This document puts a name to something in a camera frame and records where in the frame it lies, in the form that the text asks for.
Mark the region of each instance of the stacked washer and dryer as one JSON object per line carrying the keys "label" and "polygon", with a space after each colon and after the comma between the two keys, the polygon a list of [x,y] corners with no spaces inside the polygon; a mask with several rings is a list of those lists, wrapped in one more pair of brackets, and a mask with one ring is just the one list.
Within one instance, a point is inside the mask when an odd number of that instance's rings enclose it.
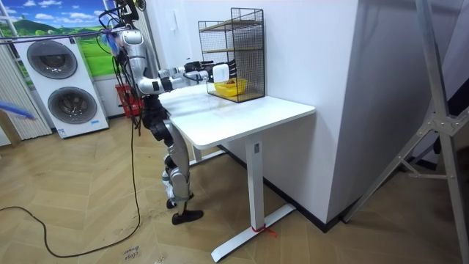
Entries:
{"label": "stacked washer and dryer", "polygon": [[15,48],[62,138],[109,127],[75,39],[17,43]]}

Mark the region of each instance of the red cable tie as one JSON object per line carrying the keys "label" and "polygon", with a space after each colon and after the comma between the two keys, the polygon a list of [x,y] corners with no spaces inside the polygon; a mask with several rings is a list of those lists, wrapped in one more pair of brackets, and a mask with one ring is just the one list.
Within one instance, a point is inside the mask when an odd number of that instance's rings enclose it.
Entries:
{"label": "red cable tie", "polygon": [[263,227],[259,228],[258,230],[255,230],[254,227],[251,227],[251,228],[252,228],[252,230],[253,230],[254,232],[262,232],[262,231],[266,230],[266,231],[269,232],[274,238],[277,238],[277,233],[274,232],[273,230],[271,230],[269,227],[266,227],[265,224],[264,224]]}

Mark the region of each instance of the wire basket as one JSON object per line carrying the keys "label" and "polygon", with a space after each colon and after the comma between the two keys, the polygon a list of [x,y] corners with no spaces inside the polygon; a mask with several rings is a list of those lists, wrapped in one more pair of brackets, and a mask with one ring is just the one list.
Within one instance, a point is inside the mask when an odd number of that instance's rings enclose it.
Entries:
{"label": "wire basket", "polygon": [[246,102],[265,96],[264,12],[261,9],[232,8],[228,21],[200,21],[200,46],[204,61],[231,62],[235,78],[207,84],[209,94]]}

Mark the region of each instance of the metal stand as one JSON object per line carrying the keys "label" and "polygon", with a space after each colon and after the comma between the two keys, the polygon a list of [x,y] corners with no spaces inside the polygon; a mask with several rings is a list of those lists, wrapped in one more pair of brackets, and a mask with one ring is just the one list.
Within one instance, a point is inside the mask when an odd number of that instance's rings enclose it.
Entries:
{"label": "metal stand", "polygon": [[194,146],[192,146],[192,153],[193,153],[193,160],[189,161],[189,166],[195,166],[203,161],[208,161],[212,158],[216,158],[220,155],[225,154],[223,150],[219,150],[214,153],[210,153],[208,155],[202,156],[202,152],[198,150],[197,148],[195,148]]}
{"label": "metal stand", "polygon": [[223,243],[212,252],[212,258],[217,263],[251,238],[260,234],[265,227],[275,224],[278,220],[295,210],[291,204],[286,204],[268,216],[264,215],[264,183],[262,174],[262,140],[260,133],[246,137],[246,163],[248,167],[249,208],[251,226]]}
{"label": "metal stand", "polygon": [[[448,103],[441,70],[440,55],[435,41],[435,33],[432,23],[432,7],[428,0],[416,0],[418,21],[420,23],[424,42],[424,53],[426,68],[429,74],[430,88],[432,90],[435,113],[425,122],[410,141],[402,148],[397,157],[386,167],[384,172],[373,182],[366,193],[353,205],[343,218],[348,222],[353,214],[370,198],[370,196],[385,182],[389,175],[400,164],[404,164],[413,173],[411,177],[437,178],[448,181],[453,205],[454,220],[461,249],[462,262],[469,264],[469,240],[467,222],[465,218],[464,201],[461,193],[461,178],[458,172],[456,152],[454,150],[453,135],[469,120],[469,108],[464,110],[458,117],[448,114]],[[445,161],[446,175],[423,175],[414,169],[405,158],[414,147],[430,132],[437,131],[440,134],[443,159]]]}

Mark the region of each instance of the robot leg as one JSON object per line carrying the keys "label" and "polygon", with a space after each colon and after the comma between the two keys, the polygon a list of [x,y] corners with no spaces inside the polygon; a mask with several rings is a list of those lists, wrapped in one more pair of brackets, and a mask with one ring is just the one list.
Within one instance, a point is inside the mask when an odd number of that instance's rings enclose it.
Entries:
{"label": "robot leg", "polygon": [[[172,198],[174,198],[173,186],[170,182],[168,172],[166,171],[169,171],[170,168],[175,168],[176,165],[174,164],[173,160],[171,160],[171,156],[169,156],[169,154],[166,154],[166,156],[163,159],[163,162],[166,165],[166,168],[163,171],[163,174],[161,175],[161,180],[163,181],[163,184],[166,188],[166,194],[168,194],[168,197],[169,197],[169,199],[166,201],[166,208],[172,209],[176,207],[176,202],[171,201]],[[193,192],[191,191],[191,195],[189,196],[189,199],[192,199],[192,198],[193,198]]]}
{"label": "robot leg", "polygon": [[195,221],[203,217],[204,213],[201,210],[186,210],[187,201],[191,198],[188,149],[181,133],[171,121],[164,120],[164,125],[171,134],[171,140],[165,140],[169,153],[169,158],[165,159],[166,174],[174,195],[170,196],[170,200],[177,205],[178,210],[173,215],[172,224]]}

